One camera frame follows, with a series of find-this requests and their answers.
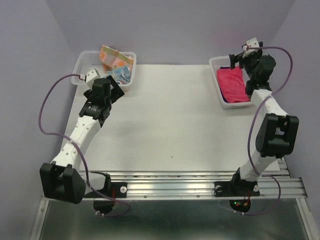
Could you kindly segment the aluminium mounting rail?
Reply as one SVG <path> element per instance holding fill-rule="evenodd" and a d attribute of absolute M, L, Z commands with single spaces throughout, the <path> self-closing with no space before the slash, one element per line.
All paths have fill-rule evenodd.
<path fill-rule="evenodd" d="M 216 200 L 214 183 L 229 181 L 232 171 L 110 171 L 112 182 L 127 183 L 124 201 Z M 300 178 L 287 170 L 269 171 L 257 182 L 258 199 L 305 199 Z"/>

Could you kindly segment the pink towel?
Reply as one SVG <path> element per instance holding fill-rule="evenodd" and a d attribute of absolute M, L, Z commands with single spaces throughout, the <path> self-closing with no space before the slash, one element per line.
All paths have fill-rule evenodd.
<path fill-rule="evenodd" d="M 249 102 L 245 92 L 246 86 L 243 71 L 238 66 L 234 69 L 218 69 L 217 80 L 227 103 Z"/>

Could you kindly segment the light blue patterned towel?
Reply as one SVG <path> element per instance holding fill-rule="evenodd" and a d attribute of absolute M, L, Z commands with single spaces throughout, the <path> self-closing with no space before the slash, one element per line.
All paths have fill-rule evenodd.
<path fill-rule="evenodd" d="M 115 68 L 106 73 L 106 77 L 111 76 L 118 85 L 127 85 L 131 81 L 130 69 L 127 65 Z"/>

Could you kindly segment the white left plastic basket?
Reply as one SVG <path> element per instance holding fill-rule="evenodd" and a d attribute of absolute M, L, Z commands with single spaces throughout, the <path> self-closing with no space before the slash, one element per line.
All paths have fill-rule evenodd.
<path fill-rule="evenodd" d="M 133 58 L 132 71 L 130 74 L 130 82 L 127 84 L 120 85 L 120 88 L 126 93 L 131 89 L 134 83 L 136 65 L 137 65 L 137 55 L 134 52 L 122 51 L 122 53 L 126 56 Z M 101 77 L 105 77 L 107 75 L 107 72 L 105 71 L 105 67 L 103 67 L 99 54 L 100 54 L 99 50 L 83 51 L 79 55 L 72 73 L 76 75 L 81 75 L 81 74 L 85 75 L 89 70 L 94 68 L 98 71 Z"/>

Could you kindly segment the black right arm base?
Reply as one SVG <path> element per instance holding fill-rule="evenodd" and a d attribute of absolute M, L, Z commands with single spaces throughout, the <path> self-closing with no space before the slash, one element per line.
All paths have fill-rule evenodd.
<path fill-rule="evenodd" d="M 229 200 L 230 207 L 242 214 L 246 214 L 251 208 L 251 197 L 259 197 L 260 191 L 257 181 L 241 179 L 238 169 L 229 181 L 215 181 L 213 195 L 217 198 L 232 197 Z"/>

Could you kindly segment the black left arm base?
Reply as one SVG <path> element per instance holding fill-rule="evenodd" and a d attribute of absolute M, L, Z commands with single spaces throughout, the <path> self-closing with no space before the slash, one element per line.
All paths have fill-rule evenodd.
<path fill-rule="evenodd" d="M 117 198 L 126 198 L 127 197 L 127 182 L 112 182 L 111 176 L 108 173 L 103 173 L 99 171 L 92 171 L 92 174 L 98 174 L 104 176 L 104 184 L 102 189 L 97 191 L 91 191 L 85 196 L 89 198 L 100 198 L 107 196 L 107 201 L 104 200 L 94 200 L 93 209 L 95 214 L 101 217 L 119 217 L 126 214 L 131 206 Z M 123 204 L 127 206 L 127 209 L 121 213 L 111 214 L 111 212 L 116 207 L 116 204 Z"/>

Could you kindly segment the orange dotted patterned towel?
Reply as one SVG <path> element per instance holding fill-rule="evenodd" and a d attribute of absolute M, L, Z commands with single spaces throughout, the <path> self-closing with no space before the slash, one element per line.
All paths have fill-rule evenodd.
<path fill-rule="evenodd" d="M 110 72 L 124 66 L 129 68 L 130 73 L 132 72 L 134 58 L 116 49 L 102 45 L 99 51 L 99 59 L 105 72 Z"/>

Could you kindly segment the white plastic basket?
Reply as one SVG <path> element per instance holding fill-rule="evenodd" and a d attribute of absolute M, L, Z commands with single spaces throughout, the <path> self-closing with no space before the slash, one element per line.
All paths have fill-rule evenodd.
<path fill-rule="evenodd" d="M 127 84 L 120 85 L 120 88 L 126 93 L 131 89 L 134 83 L 136 65 L 137 65 L 137 55 L 134 52 L 122 51 L 122 53 L 126 56 L 133 58 L 132 71 L 130 74 L 130 82 Z M 103 67 L 99 54 L 100 54 L 99 50 L 83 51 L 79 55 L 72 73 L 76 75 L 81 75 L 81 74 L 85 75 L 89 70 L 94 68 L 98 71 L 101 77 L 105 77 L 107 75 L 107 72 L 105 71 L 105 67 Z"/>
<path fill-rule="evenodd" d="M 224 109 L 224 110 L 244 109 L 244 108 L 250 108 L 253 106 L 253 103 L 251 101 L 229 103 L 224 100 L 224 96 L 221 92 L 220 84 L 218 82 L 217 70 L 219 70 L 220 68 L 229 68 L 230 67 L 229 56 L 212 57 L 209 59 L 209 65 L 210 65 L 210 71 L 211 71 L 211 74 L 213 77 L 213 82 L 214 82 L 215 87 L 217 89 L 217 93 L 218 93 L 218 97 L 220 99 L 220 104 L 221 104 L 222 109 Z"/>

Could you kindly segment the white right plastic basket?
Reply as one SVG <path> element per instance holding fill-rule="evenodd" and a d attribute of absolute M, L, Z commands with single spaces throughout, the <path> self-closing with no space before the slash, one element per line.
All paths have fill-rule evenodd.
<path fill-rule="evenodd" d="M 220 104 L 221 104 L 222 109 L 224 109 L 224 110 L 244 109 L 244 108 L 250 108 L 253 106 L 253 103 L 251 101 L 229 103 L 224 100 L 224 96 L 221 92 L 220 84 L 218 82 L 217 70 L 219 70 L 220 68 L 229 68 L 230 67 L 229 56 L 212 57 L 209 59 L 209 65 L 210 65 L 210 71 L 211 71 L 211 74 L 213 77 L 213 82 L 214 82 L 215 87 L 217 89 L 217 93 L 218 93 L 218 97 L 220 99 Z"/>

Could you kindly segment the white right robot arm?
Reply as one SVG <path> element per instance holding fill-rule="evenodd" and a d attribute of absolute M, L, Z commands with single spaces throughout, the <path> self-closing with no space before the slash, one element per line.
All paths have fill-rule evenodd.
<path fill-rule="evenodd" d="M 239 64 L 249 77 L 245 93 L 257 107 L 253 121 L 258 115 L 262 117 L 255 137 L 255 150 L 251 152 L 251 126 L 247 140 L 248 161 L 237 170 L 239 178 L 230 182 L 231 192 L 235 195 L 242 195 L 248 190 L 248 183 L 256 182 L 273 162 L 293 152 L 299 127 L 298 117 L 285 112 L 274 98 L 279 90 L 271 90 L 269 78 L 276 61 L 269 54 L 264 55 L 263 50 L 263 46 L 245 45 L 242 53 L 229 56 L 231 68 Z"/>

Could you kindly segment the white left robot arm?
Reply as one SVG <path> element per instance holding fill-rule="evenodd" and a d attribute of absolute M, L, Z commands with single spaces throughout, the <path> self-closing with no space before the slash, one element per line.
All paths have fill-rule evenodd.
<path fill-rule="evenodd" d="M 110 75 L 100 77 L 92 72 L 84 80 L 89 89 L 84 92 L 86 102 L 76 125 L 70 136 L 54 133 L 66 143 L 57 156 L 50 163 L 43 163 L 39 170 L 44 196 L 72 204 L 82 201 L 90 185 L 89 180 L 79 174 L 80 165 L 88 166 L 84 155 L 110 116 L 112 104 L 125 94 Z"/>

